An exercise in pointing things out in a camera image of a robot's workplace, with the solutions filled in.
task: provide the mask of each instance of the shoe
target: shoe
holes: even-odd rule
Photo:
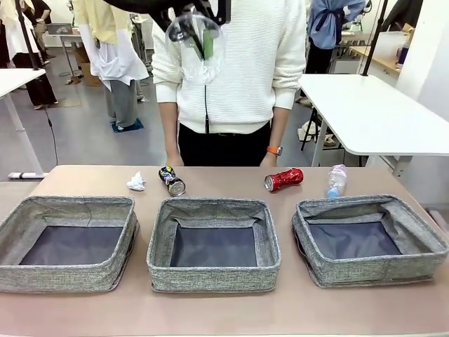
[[[303,106],[305,106],[305,107],[311,107],[312,106],[312,103],[310,102],[310,99],[308,99],[308,98],[301,99],[301,101],[299,101],[298,103],[303,105]]]
[[[300,142],[303,142],[304,139],[306,142],[309,142],[311,140],[311,135],[308,135],[306,138],[306,131],[304,131],[302,128],[299,128],[297,130],[297,137],[299,138]]]
[[[324,146],[336,146],[336,142],[333,140],[334,135],[326,135],[326,138],[324,138]]]
[[[304,130],[304,133],[307,132],[307,127],[308,127],[308,126],[309,126],[309,122],[306,121],[306,122],[304,123],[304,125],[302,126],[302,130]],[[315,130],[316,130],[316,129],[318,129],[317,131],[320,132],[321,127],[318,126],[318,128],[317,128],[316,125],[315,125],[315,122],[314,122],[314,121],[311,122],[311,123],[310,123],[310,129],[309,129],[309,135],[311,135],[311,136],[317,136],[317,134],[315,133]]]

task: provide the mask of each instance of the hand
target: hand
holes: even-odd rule
[[[262,163],[260,163],[260,167],[277,167],[278,157],[274,153],[267,152]]]
[[[176,152],[175,154],[167,154],[166,164],[169,166],[184,166],[184,162],[182,161],[179,152]]]

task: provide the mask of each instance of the white knit sweater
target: white knit sweater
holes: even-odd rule
[[[217,1],[210,1],[216,13]],[[305,67],[304,0],[232,0],[221,73],[207,85],[211,133],[252,133],[273,117],[273,107],[291,109]],[[204,86],[182,81],[169,56],[165,33],[153,25],[153,75],[159,103],[176,102],[179,122],[205,132]]]

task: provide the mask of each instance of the orange watch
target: orange watch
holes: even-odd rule
[[[267,152],[280,156],[282,154],[282,147],[269,146],[267,147]]]

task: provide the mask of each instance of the red can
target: red can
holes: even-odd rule
[[[297,185],[304,179],[304,174],[299,168],[292,168],[285,172],[271,174],[265,177],[265,187],[268,192],[275,192],[283,186]]]

